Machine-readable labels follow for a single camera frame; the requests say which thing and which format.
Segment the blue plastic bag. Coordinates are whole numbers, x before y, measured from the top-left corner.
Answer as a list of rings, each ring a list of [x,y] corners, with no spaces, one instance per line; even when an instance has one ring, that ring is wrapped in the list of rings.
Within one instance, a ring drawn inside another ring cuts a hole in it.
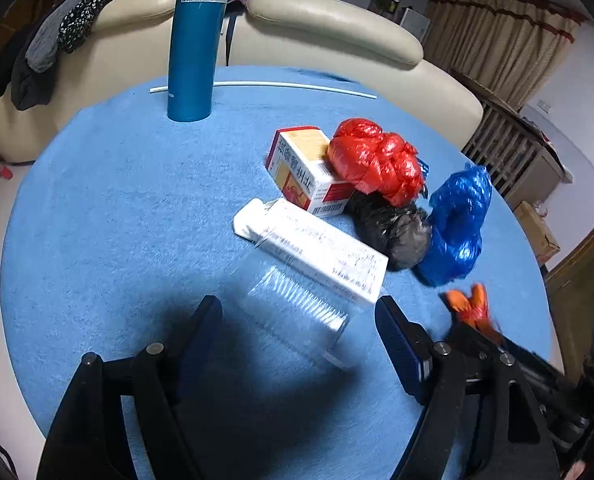
[[[427,285],[466,278],[482,252],[492,184],[484,166],[467,164],[431,194],[431,240],[416,272]]]

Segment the brown curtain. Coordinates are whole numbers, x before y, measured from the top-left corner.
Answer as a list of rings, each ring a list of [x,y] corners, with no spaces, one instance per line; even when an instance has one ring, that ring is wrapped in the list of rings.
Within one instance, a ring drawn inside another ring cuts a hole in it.
[[[549,0],[429,0],[425,58],[518,110],[563,62],[585,14]]]

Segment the dark clothes on sofa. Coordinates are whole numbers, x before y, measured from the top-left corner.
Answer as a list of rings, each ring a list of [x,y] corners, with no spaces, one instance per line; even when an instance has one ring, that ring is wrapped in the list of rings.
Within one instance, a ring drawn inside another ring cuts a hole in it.
[[[100,12],[114,0],[64,0],[46,18],[10,38],[0,52],[0,98],[16,110],[47,105],[53,98],[59,55],[79,49]]]

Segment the black plastic bag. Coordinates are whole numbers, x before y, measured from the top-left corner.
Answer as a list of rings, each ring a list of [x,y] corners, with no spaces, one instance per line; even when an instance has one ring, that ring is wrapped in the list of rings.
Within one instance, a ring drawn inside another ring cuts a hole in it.
[[[414,202],[395,207],[381,194],[355,191],[345,214],[360,240],[387,257],[390,270],[412,269],[425,257],[431,225],[426,211]]]

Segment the blue thermos bottle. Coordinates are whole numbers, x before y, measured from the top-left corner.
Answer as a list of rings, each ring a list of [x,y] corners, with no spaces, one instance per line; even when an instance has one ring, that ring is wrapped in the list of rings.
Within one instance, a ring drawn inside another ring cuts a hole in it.
[[[175,0],[168,68],[168,117],[197,122],[211,113],[213,78],[227,0]]]

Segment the cardboard box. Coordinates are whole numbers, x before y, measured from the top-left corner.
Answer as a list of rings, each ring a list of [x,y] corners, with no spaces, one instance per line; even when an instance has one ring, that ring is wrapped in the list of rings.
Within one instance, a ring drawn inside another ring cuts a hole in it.
[[[544,266],[561,250],[551,230],[532,205],[523,200],[514,209],[514,216],[522,227],[539,266]]]

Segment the clear plastic box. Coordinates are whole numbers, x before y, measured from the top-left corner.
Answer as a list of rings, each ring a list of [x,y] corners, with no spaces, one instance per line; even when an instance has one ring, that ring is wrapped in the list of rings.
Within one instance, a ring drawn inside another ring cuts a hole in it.
[[[250,322],[314,363],[352,370],[371,348],[371,309],[258,246],[229,264],[223,290]]]

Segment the blue round table cloth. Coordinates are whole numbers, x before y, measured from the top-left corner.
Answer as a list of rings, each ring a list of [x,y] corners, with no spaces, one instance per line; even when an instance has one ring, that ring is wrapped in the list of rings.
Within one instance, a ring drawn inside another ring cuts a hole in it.
[[[319,84],[377,94],[310,70],[233,66],[221,81]],[[31,167],[4,240],[0,303],[20,390],[42,430],[86,352],[105,360],[172,341],[207,295],[224,296],[248,248],[232,229],[253,198],[274,200],[265,170],[276,130],[333,133],[369,118],[413,144],[438,188],[465,160],[432,128],[376,100],[284,88],[218,88],[211,115],[180,124],[140,84],[84,108]],[[231,304],[208,364],[181,408],[211,479],[385,479],[419,404],[401,388],[373,318],[351,373],[315,365]]]

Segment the wooden slatted crib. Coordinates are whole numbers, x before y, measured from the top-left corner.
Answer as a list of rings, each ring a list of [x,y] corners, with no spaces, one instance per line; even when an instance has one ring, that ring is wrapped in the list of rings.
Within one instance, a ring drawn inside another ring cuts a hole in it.
[[[483,107],[483,118],[462,153],[487,168],[495,189],[510,208],[521,202],[543,203],[573,175],[549,138],[489,89],[461,73],[454,78],[468,88]]]

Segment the long white medicine box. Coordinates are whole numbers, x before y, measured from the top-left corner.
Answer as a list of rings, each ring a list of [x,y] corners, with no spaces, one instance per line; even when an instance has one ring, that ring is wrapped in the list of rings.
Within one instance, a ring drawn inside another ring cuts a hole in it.
[[[378,300],[386,256],[283,198],[254,198],[235,214],[233,231],[360,307]]]

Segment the beige leather sofa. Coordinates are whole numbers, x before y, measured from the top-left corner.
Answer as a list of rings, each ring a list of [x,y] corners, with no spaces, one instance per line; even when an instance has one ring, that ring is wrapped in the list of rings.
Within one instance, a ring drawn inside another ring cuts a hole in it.
[[[60,58],[53,98],[20,112],[0,97],[0,154],[30,162],[82,108],[167,74],[175,0],[114,0],[83,47]],[[457,148],[483,107],[461,82],[426,61],[411,32],[340,0],[247,0],[224,21],[220,68],[288,66],[350,79],[384,96]]]

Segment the orange candy wrapper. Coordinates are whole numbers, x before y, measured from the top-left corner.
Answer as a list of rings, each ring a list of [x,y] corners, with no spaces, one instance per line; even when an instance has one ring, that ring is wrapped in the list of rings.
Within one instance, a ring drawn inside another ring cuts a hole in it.
[[[476,283],[471,287],[471,295],[457,289],[447,290],[443,293],[443,300],[457,317],[457,320],[477,330],[495,344],[502,344],[502,335],[492,323],[486,287]]]

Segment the white drinking straw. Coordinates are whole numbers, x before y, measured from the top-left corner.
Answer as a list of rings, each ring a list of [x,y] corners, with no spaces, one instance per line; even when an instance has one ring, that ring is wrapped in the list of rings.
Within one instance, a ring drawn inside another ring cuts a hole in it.
[[[329,92],[335,94],[342,94],[343,96],[356,96],[361,99],[376,100],[375,94],[348,90],[342,88],[320,86],[319,84],[299,84],[298,82],[280,82],[280,81],[257,81],[257,80],[227,80],[215,81],[213,88],[284,88],[284,89],[299,89],[311,90],[320,92]]]

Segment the red plastic bag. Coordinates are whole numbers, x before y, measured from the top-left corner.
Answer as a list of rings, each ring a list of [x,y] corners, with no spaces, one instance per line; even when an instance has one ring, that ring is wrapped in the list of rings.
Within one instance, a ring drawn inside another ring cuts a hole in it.
[[[363,194],[377,193],[391,206],[403,207],[427,196],[426,171],[417,149],[398,133],[376,122],[349,118],[341,122],[327,148],[336,173]]]

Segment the white orange medicine box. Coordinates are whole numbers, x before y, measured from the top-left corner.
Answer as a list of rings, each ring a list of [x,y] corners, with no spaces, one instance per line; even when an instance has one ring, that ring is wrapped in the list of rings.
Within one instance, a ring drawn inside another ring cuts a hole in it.
[[[329,138],[317,127],[279,129],[265,161],[283,196],[319,218],[341,214],[355,189],[337,176],[328,148]]]

